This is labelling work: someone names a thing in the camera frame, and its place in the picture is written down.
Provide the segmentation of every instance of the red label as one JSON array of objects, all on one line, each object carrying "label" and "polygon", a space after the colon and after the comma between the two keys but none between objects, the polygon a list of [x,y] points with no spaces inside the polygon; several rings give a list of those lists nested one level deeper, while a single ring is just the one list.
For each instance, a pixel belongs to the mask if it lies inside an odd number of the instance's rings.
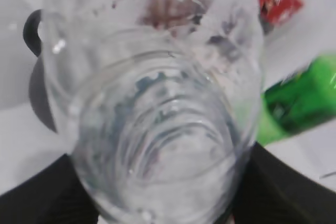
[{"label": "red label", "polygon": [[303,7],[302,0],[259,0],[260,15],[273,25],[281,25]]}]

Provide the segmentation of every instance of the green bottle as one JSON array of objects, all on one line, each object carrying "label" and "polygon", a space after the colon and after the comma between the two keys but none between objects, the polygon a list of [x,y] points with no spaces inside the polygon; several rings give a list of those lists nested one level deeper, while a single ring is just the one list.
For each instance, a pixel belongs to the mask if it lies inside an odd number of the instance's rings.
[{"label": "green bottle", "polygon": [[306,131],[336,117],[336,54],[310,65],[264,94],[257,141],[262,145]]}]

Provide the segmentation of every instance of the glass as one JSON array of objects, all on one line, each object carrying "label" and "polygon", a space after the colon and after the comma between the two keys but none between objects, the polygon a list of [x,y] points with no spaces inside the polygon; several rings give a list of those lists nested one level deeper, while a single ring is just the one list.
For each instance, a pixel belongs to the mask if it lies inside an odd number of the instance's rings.
[{"label": "glass", "polygon": [[207,223],[255,141],[257,0],[46,0],[46,83],[109,222]]}]

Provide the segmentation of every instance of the black handle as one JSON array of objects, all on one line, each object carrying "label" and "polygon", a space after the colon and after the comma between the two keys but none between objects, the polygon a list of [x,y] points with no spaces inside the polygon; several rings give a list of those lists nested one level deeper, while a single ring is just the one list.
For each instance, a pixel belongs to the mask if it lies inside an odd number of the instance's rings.
[{"label": "black handle", "polygon": [[23,28],[23,40],[28,48],[39,57],[42,52],[42,41],[38,36],[38,26],[41,22],[42,10],[34,11],[28,18]]}]

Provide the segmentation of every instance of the white table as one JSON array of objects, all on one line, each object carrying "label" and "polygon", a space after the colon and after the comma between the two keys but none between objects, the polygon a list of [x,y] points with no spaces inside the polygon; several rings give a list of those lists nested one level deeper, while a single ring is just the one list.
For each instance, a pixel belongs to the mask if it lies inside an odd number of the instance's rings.
[{"label": "white table", "polygon": [[[36,59],[25,47],[21,32],[29,13],[40,8],[40,0],[25,1],[28,5],[21,0],[0,0],[2,10],[7,10],[0,13],[0,194],[34,176],[66,149],[63,140],[38,121],[28,103],[28,79]],[[303,33],[294,31],[267,47],[267,87],[322,49],[336,51],[336,22],[325,21],[323,26],[312,22]],[[336,190],[336,176],[320,179],[336,171],[335,138],[336,121],[268,149],[297,171]]]}]

